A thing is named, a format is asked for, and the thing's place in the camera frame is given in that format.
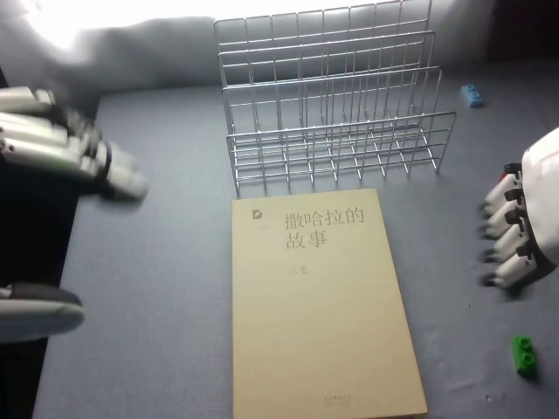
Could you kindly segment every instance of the metal book rack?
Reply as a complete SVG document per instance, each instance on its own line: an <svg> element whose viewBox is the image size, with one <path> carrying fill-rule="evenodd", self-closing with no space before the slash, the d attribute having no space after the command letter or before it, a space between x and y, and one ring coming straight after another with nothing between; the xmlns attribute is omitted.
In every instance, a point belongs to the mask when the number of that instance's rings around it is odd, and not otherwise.
<svg viewBox="0 0 559 419"><path fill-rule="evenodd" d="M440 170L456 114L437 112L432 0L218 20L235 187Z"/></svg>

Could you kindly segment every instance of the robotic hand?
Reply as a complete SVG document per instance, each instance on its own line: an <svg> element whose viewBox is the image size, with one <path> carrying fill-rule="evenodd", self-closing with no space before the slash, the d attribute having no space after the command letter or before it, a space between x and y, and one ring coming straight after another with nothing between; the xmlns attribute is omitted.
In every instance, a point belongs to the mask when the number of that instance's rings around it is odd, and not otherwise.
<svg viewBox="0 0 559 419"><path fill-rule="evenodd" d="M483 262L497 268L481 277L483 285L509 291L545 277L559 264L559 128L545 135L505 166L505 174L480 206L487 220L478 228L495 240Z"/></svg>
<svg viewBox="0 0 559 419"><path fill-rule="evenodd" d="M101 138L94 124L52 93L28 87L0 89L0 167L52 175L80 194L141 201L148 191L132 155ZM78 327L78 297L46 285L0 288L0 343L35 340Z"/></svg>

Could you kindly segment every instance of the yellow book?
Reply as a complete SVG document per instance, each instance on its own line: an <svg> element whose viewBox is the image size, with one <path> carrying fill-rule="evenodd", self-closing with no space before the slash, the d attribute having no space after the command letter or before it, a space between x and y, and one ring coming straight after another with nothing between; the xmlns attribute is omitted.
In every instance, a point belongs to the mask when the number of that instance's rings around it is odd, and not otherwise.
<svg viewBox="0 0 559 419"><path fill-rule="evenodd" d="M234 419L427 411L374 189L233 202Z"/></svg>

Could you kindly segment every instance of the gray tablecloth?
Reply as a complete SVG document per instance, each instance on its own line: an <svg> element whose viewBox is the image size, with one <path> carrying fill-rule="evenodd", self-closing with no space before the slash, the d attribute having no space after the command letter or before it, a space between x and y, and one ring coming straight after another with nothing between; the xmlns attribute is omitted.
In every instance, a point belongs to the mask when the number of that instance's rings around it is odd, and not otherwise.
<svg viewBox="0 0 559 419"><path fill-rule="evenodd" d="M485 107L466 109L474 83ZM430 417L559 415L556 275L510 301L480 288L475 207L503 164L559 125L559 63L445 73L439 110L459 117L439 176L392 169L377 188ZM132 151L151 190L137 210L79 204L62 286L83 299L78 331L52 338L36 418L231 418L231 199L218 87L106 97L104 135ZM339 189L359 187L342 176ZM331 179L316 190L331 190ZM310 191L296 182L292 193ZM246 187L244 196L261 196ZM270 195L286 194L280 182ZM514 371L510 339L533 337L538 383Z"/></svg>

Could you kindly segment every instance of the wire file holder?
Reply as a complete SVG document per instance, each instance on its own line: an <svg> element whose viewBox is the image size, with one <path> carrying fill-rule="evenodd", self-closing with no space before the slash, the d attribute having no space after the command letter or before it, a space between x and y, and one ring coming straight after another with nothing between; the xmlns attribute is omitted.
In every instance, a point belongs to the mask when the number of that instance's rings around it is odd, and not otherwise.
<svg viewBox="0 0 559 419"><path fill-rule="evenodd" d="M216 21L237 192L420 163L438 172L456 114L437 112L431 1Z"/></svg>

